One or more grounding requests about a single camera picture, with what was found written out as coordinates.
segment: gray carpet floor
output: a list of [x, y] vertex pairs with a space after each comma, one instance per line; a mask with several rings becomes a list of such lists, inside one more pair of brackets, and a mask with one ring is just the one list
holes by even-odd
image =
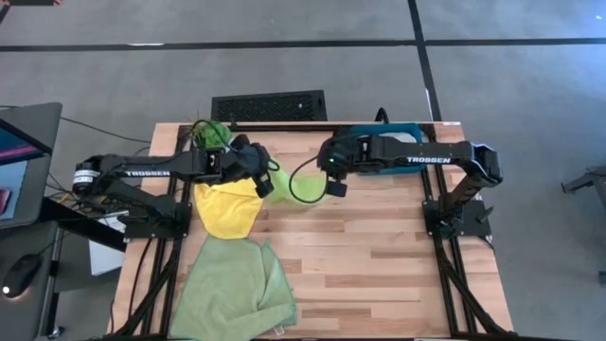
[[[418, 1], [426, 39], [606, 37], [606, 4]], [[65, 0], [13, 8], [0, 45], [414, 39], [405, 0]], [[606, 164], [606, 45], [428, 47], [444, 120], [496, 149], [505, 181], [483, 197], [517, 332], [603, 340], [606, 211], [560, 182]], [[329, 119], [429, 120], [413, 46], [0, 53], [0, 104], [63, 103], [63, 115], [149, 139], [161, 121], [209, 116], [212, 97], [324, 89]], [[141, 145], [63, 122], [52, 173], [68, 186], [95, 153]], [[84, 241], [74, 238], [69, 243]], [[116, 277], [62, 295], [63, 337], [104, 333]], [[83, 307], [94, 299], [96, 309]]]

